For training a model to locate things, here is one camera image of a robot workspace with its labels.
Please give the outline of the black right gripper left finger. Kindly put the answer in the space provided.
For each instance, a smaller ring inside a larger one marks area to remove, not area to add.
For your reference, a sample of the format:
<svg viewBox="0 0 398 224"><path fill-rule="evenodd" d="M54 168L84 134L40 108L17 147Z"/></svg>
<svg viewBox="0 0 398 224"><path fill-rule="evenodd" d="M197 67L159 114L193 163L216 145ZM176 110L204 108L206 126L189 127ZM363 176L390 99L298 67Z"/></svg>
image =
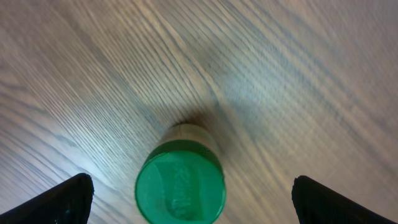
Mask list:
<svg viewBox="0 0 398 224"><path fill-rule="evenodd" d="M1 224L87 224L93 196L91 177L79 173L1 214Z"/></svg>

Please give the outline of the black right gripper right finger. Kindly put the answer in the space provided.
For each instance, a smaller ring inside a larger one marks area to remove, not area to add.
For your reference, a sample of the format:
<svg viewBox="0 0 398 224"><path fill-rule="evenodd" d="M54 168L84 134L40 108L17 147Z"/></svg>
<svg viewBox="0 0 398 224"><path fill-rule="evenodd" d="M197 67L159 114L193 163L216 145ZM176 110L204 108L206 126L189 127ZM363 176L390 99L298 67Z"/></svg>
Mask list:
<svg viewBox="0 0 398 224"><path fill-rule="evenodd" d="M292 201L300 224L396 224L305 175L295 178Z"/></svg>

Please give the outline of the green lid jar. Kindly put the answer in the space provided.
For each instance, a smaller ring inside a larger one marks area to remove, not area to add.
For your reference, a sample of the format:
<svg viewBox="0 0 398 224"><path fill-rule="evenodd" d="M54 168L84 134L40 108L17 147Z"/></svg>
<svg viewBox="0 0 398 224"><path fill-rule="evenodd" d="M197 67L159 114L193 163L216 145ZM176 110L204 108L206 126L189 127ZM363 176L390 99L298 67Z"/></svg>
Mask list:
<svg viewBox="0 0 398 224"><path fill-rule="evenodd" d="M226 202L223 168L210 133L194 124L171 127L148 155L134 188L151 224L212 224Z"/></svg>

